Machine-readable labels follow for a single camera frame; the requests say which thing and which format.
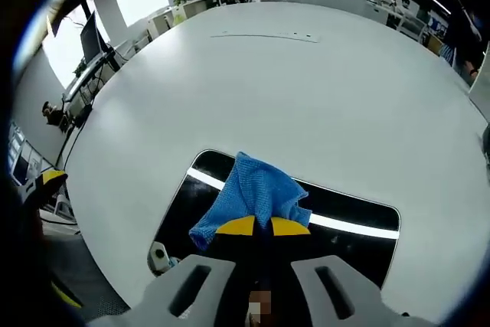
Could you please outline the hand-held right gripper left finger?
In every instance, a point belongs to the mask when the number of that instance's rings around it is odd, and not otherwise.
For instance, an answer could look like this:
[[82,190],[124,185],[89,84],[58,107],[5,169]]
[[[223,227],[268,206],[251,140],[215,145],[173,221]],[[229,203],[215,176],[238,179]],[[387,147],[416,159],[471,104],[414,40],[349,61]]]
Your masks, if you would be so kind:
[[248,299],[236,276],[235,262],[191,255],[155,278],[137,306],[88,325],[264,326],[263,302]]

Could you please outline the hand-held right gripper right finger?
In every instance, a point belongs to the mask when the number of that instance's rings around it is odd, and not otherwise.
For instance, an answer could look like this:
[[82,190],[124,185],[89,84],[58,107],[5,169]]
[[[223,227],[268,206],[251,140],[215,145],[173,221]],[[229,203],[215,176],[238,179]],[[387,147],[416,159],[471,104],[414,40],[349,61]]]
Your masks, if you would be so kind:
[[369,278],[329,254],[303,225],[272,217],[273,310],[284,326],[432,326],[395,312]]

